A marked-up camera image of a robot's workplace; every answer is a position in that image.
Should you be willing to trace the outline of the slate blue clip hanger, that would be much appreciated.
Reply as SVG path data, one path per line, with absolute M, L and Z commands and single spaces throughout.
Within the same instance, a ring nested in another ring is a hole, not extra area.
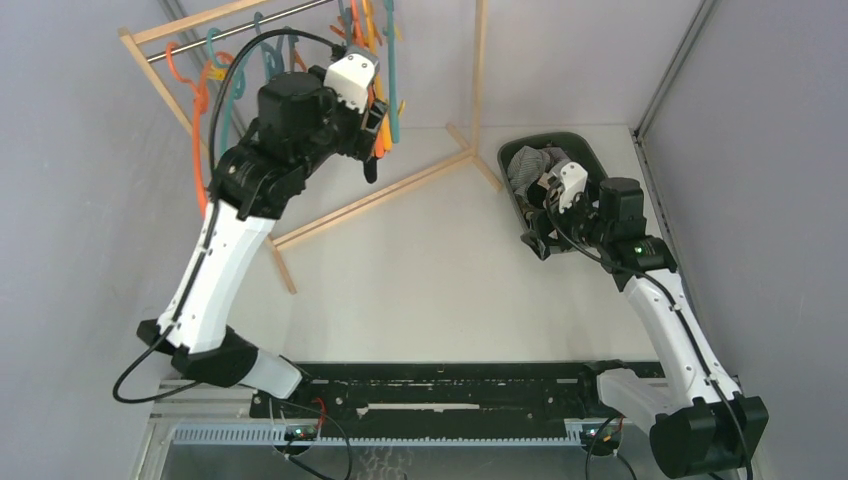
M 297 36 L 291 35 L 278 37 L 274 45 L 269 45 L 266 41 L 259 44 L 267 80 L 285 72 L 294 72 L 297 67 L 302 71 L 308 70 L 306 63 L 297 51 L 296 43 L 298 41 Z

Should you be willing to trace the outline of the teal hanger front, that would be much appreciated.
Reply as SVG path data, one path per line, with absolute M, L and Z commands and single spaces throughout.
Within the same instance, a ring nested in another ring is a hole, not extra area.
M 218 106 L 218 117 L 216 120 L 210 121 L 210 127 L 216 128 L 216 138 L 218 142 L 217 146 L 226 148 L 228 146 L 228 135 L 230 132 L 230 123 L 232 120 L 232 111 L 234 108 L 234 103 L 236 100 L 243 97 L 247 88 L 247 80 L 244 70 L 251 54 L 253 53 L 253 49 L 250 49 L 245 54 L 244 58 L 238 63 L 237 68 L 234 70 L 234 74 L 232 75 L 230 83 L 225 86 L 224 79 L 226 78 L 226 75 L 230 72 L 233 57 L 230 56 L 227 52 L 217 51 L 213 47 L 213 38 L 220 32 L 220 29 L 216 27 L 211 27 L 206 34 L 205 46 L 207 49 L 207 53 L 209 54 L 210 59 L 212 60 L 213 71 L 219 74 L 218 80 L 220 81 L 220 85 L 218 88 L 218 93 L 225 94 L 225 97 L 220 102 L 216 103 L 216 105 Z

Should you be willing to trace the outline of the orange clip hanger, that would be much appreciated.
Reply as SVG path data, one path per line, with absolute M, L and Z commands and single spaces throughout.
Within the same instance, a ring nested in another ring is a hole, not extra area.
M 197 81 L 192 81 L 190 78 L 182 76 L 175 66 L 173 51 L 176 47 L 176 42 L 169 42 L 166 45 L 165 59 L 172 76 L 178 82 L 188 85 L 193 93 L 193 110 L 190 130 L 193 178 L 197 204 L 201 215 L 204 216 L 208 204 L 208 194 L 206 184 L 203 179 L 203 167 L 201 162 L 204 143 L 201 140 L 200 121 L 209 108 L 210 94 L 207 81 L 223 80 L 225 74 L 229 70 L 229 65 L 234 60 L 234 57 L 227 52 L 214 53 L 212 59 L 208 60 L 201 68 L 201 73 L 199 74 Z

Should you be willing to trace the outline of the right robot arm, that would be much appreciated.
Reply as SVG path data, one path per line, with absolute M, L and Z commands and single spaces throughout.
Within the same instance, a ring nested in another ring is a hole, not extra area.
M 647 232 L 640 183 L 546 174 L 528 192 L 543 233 L 611 275 L 642 321 L 667 382 L 660 392 L 628 367 L 608 369 L 578 388 L 582 410 L 602 416 L 612 408 L 630 419 L 668 478 L 718 478 L 732 470 L 754 478 L 753 455 L 769 412 L 760 397 L 743 393 L 709 345 L 668 246 Z

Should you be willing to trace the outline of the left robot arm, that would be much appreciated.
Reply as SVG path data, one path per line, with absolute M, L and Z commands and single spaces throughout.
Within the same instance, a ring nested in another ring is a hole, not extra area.
M 313 392 L 301 371 L 240 336 L 228 316 L 288 202 L 328 158 L 361 161 L 366 179 L 375 180 L 373 150 L 386 104 L 372 98 L 374 80 L 365 70 L 315 67 L 278 75 L 259 89 L 256 118 L 214 170 L 201 232 L 171 304 L 138 326 L 149 352 L 168 355 L 187 379 L 272 395 L 290 417 L 310 409 Z

